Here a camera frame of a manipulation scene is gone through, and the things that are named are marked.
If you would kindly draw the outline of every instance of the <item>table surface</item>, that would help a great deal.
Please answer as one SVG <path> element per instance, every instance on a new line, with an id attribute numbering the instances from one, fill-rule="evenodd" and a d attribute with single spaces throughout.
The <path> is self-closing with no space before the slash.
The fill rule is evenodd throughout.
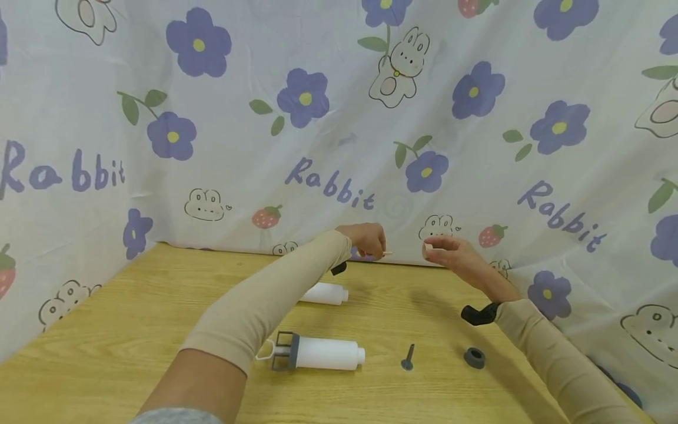
<path id="1" fill-rule="evenodd" d="M 155 246 L 0 365 L 2 421 L 128 422 L 203 311 L 274 259 Z M 365 365 L 280 373 L 256 362 L 239 423 L 567 422 L 496 326 L 473 328 L 460 318 L 465 305 L 487 301 L 451 272 L 349 263 L 322 280 L 343 284 L 348 302 L 300 303 L 279 329 L 356 340 Z M 408 372 L 400 361 L 412 343 Z M 471 346 L 485 352 L 483 370 L 462 359 Z"/>

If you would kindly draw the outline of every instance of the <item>black plastic piece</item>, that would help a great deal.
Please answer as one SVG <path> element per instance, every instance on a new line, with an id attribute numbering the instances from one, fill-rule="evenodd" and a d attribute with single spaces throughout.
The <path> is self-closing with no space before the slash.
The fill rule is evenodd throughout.
<path id="1" fill-rule="evenodd" d="M 471 305 L 464 306 L 462 309 L 462 318 L 472 326 L 484 326 L 494 322 L 497 316 L 498 303 L 490 303 L 482 311 L 477 310 Z"/>
<path id="2" fill-rule="evenodd" d="M 469 347 L 464 353 L 464 361 L 471 367 L 477 370 L 485 368 L 485 354 L 477 347 Z"/>
<path id="3" fill-rule="evenodd" d="M 336 267 L 330 269 L 330 271 L 332 272 L 332 275 L 341 274 L 342 272 L 346 271 L 346 263 L 342 262 Z"/>

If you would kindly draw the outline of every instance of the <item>gray sleeve cuff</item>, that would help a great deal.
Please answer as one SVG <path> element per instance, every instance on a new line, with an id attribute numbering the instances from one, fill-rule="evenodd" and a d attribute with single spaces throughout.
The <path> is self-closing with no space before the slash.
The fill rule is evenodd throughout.
<path id="1" fill-rule="evenodd" d="M 129 424 L 224 424 L 219 418 L 203 410 L 162 408 L 146 411 Z"/>

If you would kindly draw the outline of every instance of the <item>gray rubber washer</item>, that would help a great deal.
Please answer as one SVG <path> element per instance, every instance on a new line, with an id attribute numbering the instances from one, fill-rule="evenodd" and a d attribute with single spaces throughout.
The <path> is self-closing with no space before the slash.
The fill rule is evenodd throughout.
<path id="1" fill-rule="evenodd" d="M 477 370 L 485 368 L 485 354 L 476 347 L 469 347 L 464 353 L 464 361 Z"/>

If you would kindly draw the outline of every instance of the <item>white plastic bottle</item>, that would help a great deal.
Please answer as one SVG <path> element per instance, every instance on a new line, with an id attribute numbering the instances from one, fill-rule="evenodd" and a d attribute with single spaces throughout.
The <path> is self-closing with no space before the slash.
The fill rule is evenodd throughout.
<path id="1" fill-rule="evenodd" d="M 365 364 L 365 349 L 349 340 L 299 337 L 297 368 L 355 371 Z"/>
<path id="2" fill-rule="evenodd" d="M 348 300 L 348 290 L 344 286 L 331 283 L 316 283 L 306 292 L 300 302 L 324 303 L 326 305 L 341 305 Z"/>

